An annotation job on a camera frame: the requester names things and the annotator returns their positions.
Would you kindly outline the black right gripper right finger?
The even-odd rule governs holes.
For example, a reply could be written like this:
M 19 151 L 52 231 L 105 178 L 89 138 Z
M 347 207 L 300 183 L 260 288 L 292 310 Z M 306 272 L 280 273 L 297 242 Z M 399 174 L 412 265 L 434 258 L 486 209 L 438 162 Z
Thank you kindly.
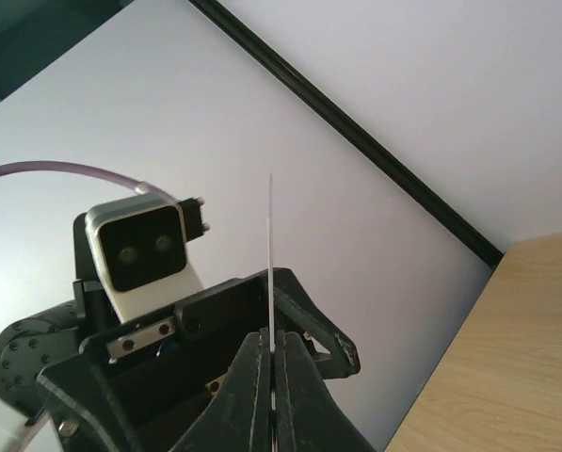
M 280 451 L 374 449 L 335 403 L 297 333 L 276 333 L 274 367 Z

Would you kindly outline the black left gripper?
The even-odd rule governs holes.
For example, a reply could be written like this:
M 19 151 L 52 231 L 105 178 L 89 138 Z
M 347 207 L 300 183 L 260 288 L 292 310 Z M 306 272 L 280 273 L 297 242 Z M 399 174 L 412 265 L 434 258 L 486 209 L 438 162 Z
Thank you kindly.
M 61 448 L 174 451 L 246 336 L 267 322 L 267 274 L 258 273 L 85 339 L 38 377 Z

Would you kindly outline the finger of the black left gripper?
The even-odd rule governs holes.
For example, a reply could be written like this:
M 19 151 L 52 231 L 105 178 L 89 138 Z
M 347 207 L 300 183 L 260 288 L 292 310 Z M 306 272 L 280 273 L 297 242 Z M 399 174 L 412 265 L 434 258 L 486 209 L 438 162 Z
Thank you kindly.
M 313 303 L 296 274 L 276 267 L 273 273 L 276 328 L 296 332 L 322 379 L 346 379 L 360 372 L 355 343 Z

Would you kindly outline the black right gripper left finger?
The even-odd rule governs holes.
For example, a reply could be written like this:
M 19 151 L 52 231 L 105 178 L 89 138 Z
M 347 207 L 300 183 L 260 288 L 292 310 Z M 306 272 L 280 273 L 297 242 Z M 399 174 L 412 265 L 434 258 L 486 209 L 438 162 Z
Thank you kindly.
M 249 333 L 217 394 L 174 451 L 264 452 L 273 449 L 269 330 Z

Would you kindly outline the white credit card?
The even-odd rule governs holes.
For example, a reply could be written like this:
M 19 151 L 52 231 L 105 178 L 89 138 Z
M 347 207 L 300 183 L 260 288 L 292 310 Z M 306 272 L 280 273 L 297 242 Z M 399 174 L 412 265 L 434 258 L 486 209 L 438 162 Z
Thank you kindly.
M 270 172 L 267 185 L 266 208 L 266 255 L 267 255 L 267 308 L 270 353 L 275 352 L 275 301 L 273 263 L 273 174 Z

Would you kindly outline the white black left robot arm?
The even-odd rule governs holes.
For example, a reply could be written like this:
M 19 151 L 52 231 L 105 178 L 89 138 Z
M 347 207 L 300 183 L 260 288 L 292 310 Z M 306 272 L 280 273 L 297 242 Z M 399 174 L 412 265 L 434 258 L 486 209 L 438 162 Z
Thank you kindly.
M 121 323 L 74 237 L 72 300 L 0 333 L 0 451 L 52 422 L 65 451 L 366 451 L 329 379 L 354 343 L 287 268 Z

